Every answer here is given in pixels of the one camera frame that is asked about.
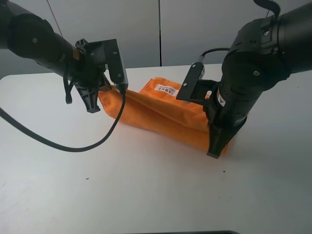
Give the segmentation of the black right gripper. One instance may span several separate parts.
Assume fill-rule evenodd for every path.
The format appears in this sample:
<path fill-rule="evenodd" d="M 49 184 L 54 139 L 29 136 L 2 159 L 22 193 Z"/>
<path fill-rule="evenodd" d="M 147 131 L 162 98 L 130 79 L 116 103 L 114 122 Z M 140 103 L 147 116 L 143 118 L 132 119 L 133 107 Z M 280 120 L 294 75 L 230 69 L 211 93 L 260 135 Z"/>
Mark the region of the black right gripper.
<path fill-rule="evenodd" d="M 219 158 L 222 150 L 246 122 L 254 105 L 254 96 L 239 93 L 233 87 L 222 88 L 221 82 L 205 80 L 211 95 L 203 100 L 203 109 L 209 127 L 209 148 L 207 155 Z"/>

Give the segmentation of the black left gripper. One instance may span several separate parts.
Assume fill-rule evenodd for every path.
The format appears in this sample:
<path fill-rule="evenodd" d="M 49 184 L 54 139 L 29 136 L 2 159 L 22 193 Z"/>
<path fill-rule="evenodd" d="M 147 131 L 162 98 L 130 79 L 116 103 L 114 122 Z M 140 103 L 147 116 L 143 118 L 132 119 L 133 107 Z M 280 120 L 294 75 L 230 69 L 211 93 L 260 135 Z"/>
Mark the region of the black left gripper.
<path fill-rule="evenodd" d="M 104 74 L 106 61 L 103 40 L 87 42 L 80 39 L 75 46 L 68 41 L 65 44 L 72 50 L 67 51 L 65 89 L 71 90 L 75 85 L 87 112 L 99 112 L 98 91 L 107 92 L 112 89 Z"/>

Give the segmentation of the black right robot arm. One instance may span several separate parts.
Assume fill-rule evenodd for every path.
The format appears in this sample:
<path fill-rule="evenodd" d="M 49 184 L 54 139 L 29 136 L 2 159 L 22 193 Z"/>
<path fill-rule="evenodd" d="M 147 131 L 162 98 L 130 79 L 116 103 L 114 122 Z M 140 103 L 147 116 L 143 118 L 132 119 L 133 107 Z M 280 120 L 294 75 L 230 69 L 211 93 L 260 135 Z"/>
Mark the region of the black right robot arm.
<path fill-rule="evenodd" d="M 256 4 L 272 12 L 238 32 L 222 63 L 222 77 L 211 85 L 204 109 L 208 119 L 209 148 L 214 158 L 237 134 L 263 92 L 291 74 L 312 68 L 312 5 L 285 14 L 270 0 Z"/>

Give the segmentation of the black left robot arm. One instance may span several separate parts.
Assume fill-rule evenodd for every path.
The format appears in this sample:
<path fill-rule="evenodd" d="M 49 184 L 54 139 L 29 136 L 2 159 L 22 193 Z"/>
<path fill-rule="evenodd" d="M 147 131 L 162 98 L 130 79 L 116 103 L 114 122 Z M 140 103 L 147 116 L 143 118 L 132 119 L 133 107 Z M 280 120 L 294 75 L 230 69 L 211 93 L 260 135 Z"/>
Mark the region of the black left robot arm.
<path fill-rule="evenodd" d="M 0 47 L 31 59 L 63 78 L 65 101 L 72 103 L 76 88 L 87 112 L 96 113 L 98 92 L 109 87 L 104 69 L 86 48 L 87 41 L 72 45 L 54 32 L 50 23 L 9 0 L 0 2 Z"/>

